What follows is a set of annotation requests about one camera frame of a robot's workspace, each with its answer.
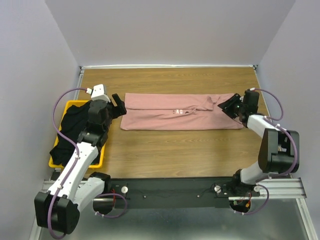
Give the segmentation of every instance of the white wall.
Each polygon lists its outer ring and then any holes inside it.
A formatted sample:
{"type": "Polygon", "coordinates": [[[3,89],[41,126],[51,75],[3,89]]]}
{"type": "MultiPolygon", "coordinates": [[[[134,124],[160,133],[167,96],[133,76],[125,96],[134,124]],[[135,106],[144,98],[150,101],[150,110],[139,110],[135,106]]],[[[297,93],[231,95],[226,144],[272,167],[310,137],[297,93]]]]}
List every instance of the white wall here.
{"type": "Polygon", "coordinates": [[[79,68],[44,0],[2,1],[0,33],[0,239],[26,240],[48,174],[52,107],[79,68]]]}
{"type": "Polygon", "coordinates": [[[258,64],[295,0],[46,0],[80,65],[258,64]]]}
{"type": "MultiPolygon", "coordinates": [[[[307,205],[320,236],[320,1],[297,0],[257,68],[263,88],[285,109],[282,123],[300,133],[301,177],[307,205]]],[[[271,115],[277,104],[266,96],[271,115]]]]}

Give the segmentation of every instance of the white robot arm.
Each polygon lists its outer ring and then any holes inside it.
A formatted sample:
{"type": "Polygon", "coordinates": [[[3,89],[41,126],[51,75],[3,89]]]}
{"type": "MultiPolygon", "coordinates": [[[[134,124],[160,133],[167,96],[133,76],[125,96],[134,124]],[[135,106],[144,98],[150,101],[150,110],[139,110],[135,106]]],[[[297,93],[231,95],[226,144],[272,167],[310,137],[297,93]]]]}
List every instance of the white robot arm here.
{"type": "Polygon", "coordinates": [[[236,172],[239,175],[237,180],[246,185],[255,185],[270,176],[283,176],[283,173],[286,172],[294,173],[299,167],[299,152],[297,151],[299,134],[296,131],[288,131],[279,124],[274,124],[270,121],[270,117],[258,114],[258,101],[259,93],[255,91],[255,88],[251,88],[245,91],[243,97],[235,94],[218,105],[230,118],[239,117],[245,127],[262,138],[258,161],[236,172]]]}
{"type": "Polygon", "coordinates": [[[75,229],[84,207],[108,188],[110,176],[98,172],[93,173],[81,188],[79,185],[106,143],[112,120],[127,113],[125,103],[117,94],[112,95],[117,106],[112,103],[104,85],[87,88],[86,92],[91,95],[92,102],[86,127],[77,139],[78,153],[74,151],[48,191],[39,192],[34,199],[38,226],[48,228],[51,224],[50,228],[65,234],[75,229]]]}

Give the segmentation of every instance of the purple cable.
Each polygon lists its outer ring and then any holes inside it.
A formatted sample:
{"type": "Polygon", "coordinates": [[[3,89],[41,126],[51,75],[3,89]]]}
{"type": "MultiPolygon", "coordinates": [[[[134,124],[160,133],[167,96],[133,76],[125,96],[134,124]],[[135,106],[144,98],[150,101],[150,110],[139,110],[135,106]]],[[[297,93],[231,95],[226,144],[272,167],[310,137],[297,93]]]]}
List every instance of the purple cable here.
{"type": "Polygon", "coordinates": [[[283,107],[282,107],[282,104],[281,104],[279,98],[277,98],[276,95],[274,95],[272,92],[269,92],[268,90],[264,90],[264,89],[261,89],[261,88],[255,88],[255,87],[254,87],[254,90],[253,90],[253,91],[261,91],[261,92],[265,92],[265,93],[267,93],[267,94],[270,94],[270,95],[271,95],[272,97],[274,97],[274,99],[278,102],[278,104],[279,104],[279,106],[280,106],[280,109],[281,109],[281,116],[280,116],[279,118],[274,118],[274,117],[268,116],[269,119],[275,120],[275,121],[280,121],[280,120],[284,117],[284,113],[285,113],[285,112],[284,112],[284,109],[283,109],[283,107]]]}
{"type": "MultiPolygon", "coordinates": [[[[86,91],[87,89],[86,88],[82,88],[82,87],[77,87],[77,88],[73,88],[73,89],[70,89],[68,91],[66,91],[65,93],[63,93],[59,98],[58,100],[56,101],[56,103],[54,104],[54,107],[53,107],[53,111],[52,111],[52,123],[53,123],[53,127],[54,129],[56,130],[56,132],[62,137],[64,138],[65,140],[67,140],[69,143],[71,143],[75,150],[76,150],[76,155],[79,156],[79,148],[77,146],[77,144],[75,144],[70,138],[68,138],[67,136],[63,135],[59,129],[57,128],[56,126],[56,123],[55,123],[55,111],[56,111],[56,108],[57,108],[57,105],[58,103],[60,102],[60,100],[68,93],[72,92],[72,91],[76,91],[76,90],[84,90],[86,91]]],[[[60,186],[63,186],[64,183],[66,182],[67,178],[69,177],[70,173],[72,172],[72,170],[75,168],[76,164],[77,164],[77,161],[78,161],[78,158],[76,157],[71,168],[69,169],[69,171],[66,173],[65,177],[62,179],[61,183],[60,183],[60,186]]],[[[49,232],[51,234],[51,236],[54,238],[54,239],[63,239],[65,237],[65,233],[61,236],[57,236],[55,234],[55,232],[53,231],[52,229],[52,224],[51,224],[51,215],[52,215],[52,209],[54,207],[54,203],[55,203],[55,200],[58,196],[58,193],[60,192],[60,188],[58,188],[56,191],[55,191],[55,194],[53,195],[52,197],[52,200],[50,202],[50,205],[49,205],[49,210],[48,210],[48,218],[47,218],[47,223],[48,223],[48,229],[49,229],[49,232]]]]}
{"type": "Polygon", "coordinates": [[[100,194],[100,195],[98,195],[97,197],[107,197],[107,196],[117,196],[117,197],[122,198],[122,199],[124,200],[124,209],[123,209],[123,211],[120,212],[119,214],[113,215],[113,216],[104,215],[104,214],[101,214],[101,213],[98,212],[98,211],[95,212],[95,213],[96,213],[97,215],[102,216],[103,218],[107,218],[107,219],[115,219],[115,218],[118,218],[118,217],[120,217],[121,215],[123,215],[123,214],[126,212],[127,207],[128,207],[128,202],[127,202],[127,200],[125,199],[125,197],[122,196],[122,195],[120,195],[120,194],[118,194],[118,193],[105,193],[105,194],[100,194]]]}

